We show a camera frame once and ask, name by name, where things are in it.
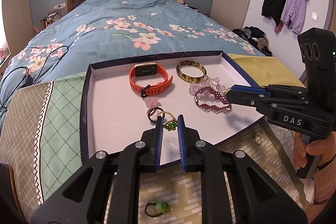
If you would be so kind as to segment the right pink sleeve forearm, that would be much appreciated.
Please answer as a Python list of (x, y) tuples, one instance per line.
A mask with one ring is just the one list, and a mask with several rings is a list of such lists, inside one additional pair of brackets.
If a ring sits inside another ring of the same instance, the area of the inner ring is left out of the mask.
[(326, 207), (335, 192), (335, 159), (314, 174), (314, 202), (307, 208), (308, 223), (312, 223)]

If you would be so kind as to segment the right hand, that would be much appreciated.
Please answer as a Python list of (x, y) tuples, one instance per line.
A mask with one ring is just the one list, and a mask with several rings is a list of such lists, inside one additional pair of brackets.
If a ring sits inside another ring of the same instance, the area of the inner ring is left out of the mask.
[(326, 139), (316, 140), (310, 144), (305, 144), (301, 134), (296, 133), (293, 153), (295, 169), (300, 169), (307, 165), (307, 155), (320, 156), (319, 167), (329, 164), (335, 157), (335, 132), (331, 132)]

